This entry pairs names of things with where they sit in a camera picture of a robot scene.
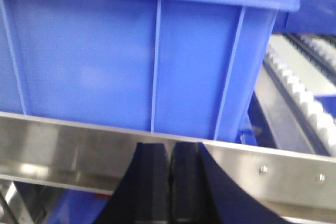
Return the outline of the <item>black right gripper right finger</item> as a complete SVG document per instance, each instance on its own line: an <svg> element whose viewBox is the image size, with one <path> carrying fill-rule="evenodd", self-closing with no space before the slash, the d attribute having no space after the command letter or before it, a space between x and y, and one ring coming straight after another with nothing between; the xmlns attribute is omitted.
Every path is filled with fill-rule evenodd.
<svg viewBox="0 0 336 224"><path fill-rule="evenodd" d="M285 223L244 191L202 143L177 143L171 157L172 223Z"/></svg>

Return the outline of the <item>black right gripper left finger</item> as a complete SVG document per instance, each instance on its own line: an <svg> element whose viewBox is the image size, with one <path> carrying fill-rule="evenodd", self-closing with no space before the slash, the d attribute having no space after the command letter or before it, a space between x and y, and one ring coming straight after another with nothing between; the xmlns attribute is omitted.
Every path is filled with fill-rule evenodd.
<svg viewBox="0 0 336 224"><path fill-rule="evenodd" d="M97 223L168 223L169 159L164 144L138 143Z"/></svg>

